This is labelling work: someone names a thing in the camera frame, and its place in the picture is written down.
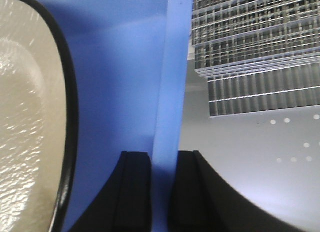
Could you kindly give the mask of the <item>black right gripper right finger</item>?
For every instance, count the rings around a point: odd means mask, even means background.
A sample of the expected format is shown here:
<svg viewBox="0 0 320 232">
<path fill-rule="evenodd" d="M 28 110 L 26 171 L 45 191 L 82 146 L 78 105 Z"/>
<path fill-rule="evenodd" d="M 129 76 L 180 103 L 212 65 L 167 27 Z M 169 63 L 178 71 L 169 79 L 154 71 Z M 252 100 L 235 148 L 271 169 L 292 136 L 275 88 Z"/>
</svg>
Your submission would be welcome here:
<svg viewBox="0 0 320 232">
<path fill-rule="evenodd" d="M 178 153 L 170 231 L 319 231 L 319 182 L 277 165 L 218 173 L 197 151 Z"/>
</svg>

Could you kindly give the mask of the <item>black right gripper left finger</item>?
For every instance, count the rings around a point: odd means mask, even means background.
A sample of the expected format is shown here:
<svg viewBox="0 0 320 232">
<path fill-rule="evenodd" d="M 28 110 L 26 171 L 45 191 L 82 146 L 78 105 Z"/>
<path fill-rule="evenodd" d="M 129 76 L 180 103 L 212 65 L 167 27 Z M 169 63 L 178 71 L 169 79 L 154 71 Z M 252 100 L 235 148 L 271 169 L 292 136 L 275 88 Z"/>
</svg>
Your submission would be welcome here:
<svg viewBox="0 0 320 232">
<path fill-rule="evenodd" d="M 123 151 L 108 181 L 71 231 L 150 231 L 151 161 L 146 152 Z"/>
</svg>

